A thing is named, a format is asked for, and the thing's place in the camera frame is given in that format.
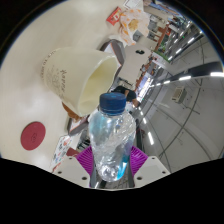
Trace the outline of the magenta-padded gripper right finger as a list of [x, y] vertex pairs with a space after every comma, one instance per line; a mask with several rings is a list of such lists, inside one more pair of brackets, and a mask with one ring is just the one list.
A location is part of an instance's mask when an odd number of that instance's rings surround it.
[[170, 174], [156, 156], [147, 156], [135, 146], [131, 149], [129, 164], [135, 188], [143, 187]]

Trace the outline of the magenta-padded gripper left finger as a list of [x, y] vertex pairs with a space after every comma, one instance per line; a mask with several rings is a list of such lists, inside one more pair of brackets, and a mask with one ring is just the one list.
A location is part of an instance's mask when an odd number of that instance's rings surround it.
[[67, 156], [53, 173], [81, 187], [95, 187], [97, 179], [92, 148], [87, 147], [76, 156]]

